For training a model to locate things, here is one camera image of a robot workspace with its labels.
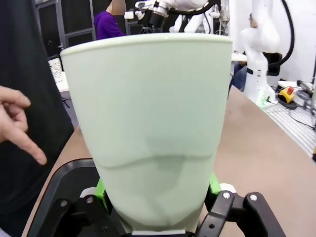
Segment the person's right hand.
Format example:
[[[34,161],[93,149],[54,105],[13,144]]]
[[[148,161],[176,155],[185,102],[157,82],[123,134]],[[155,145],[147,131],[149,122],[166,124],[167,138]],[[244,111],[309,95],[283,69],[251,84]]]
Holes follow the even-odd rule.
[[[0,141],[10,141],[44,165],[47,162],[44,152],[26,133],[28,123],[24,109],[30,105],[29,98],[21,91],[0,87]]]

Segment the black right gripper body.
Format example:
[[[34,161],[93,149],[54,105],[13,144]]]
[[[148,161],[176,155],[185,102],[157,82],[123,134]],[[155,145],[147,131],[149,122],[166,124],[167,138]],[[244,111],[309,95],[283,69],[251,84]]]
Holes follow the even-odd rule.
[[[147,33],[148,34],[162,33],[164,22],[166,18],[169,17],[168,10],[163,10],[162,12],[148,10],[148,13],[149,13],[149,19],[148,19]]]

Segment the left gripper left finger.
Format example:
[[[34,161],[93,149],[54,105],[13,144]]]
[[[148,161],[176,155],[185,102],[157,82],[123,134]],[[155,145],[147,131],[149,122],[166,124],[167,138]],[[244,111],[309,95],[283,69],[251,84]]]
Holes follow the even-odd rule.
[[[127,237],[102,181],[76,201],[57,199],[48,211],[49,237]]]

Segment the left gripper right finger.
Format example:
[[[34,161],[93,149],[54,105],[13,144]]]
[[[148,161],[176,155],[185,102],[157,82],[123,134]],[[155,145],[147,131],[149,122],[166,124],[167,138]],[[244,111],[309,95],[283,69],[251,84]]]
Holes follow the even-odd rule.
[[[213,173],[205,198],[208,211],[197,237],[218,237],[226,222],[234,222],[246,237],[284,237],[285,233],[264,196],[258,192],[241,197],[225,190]]]

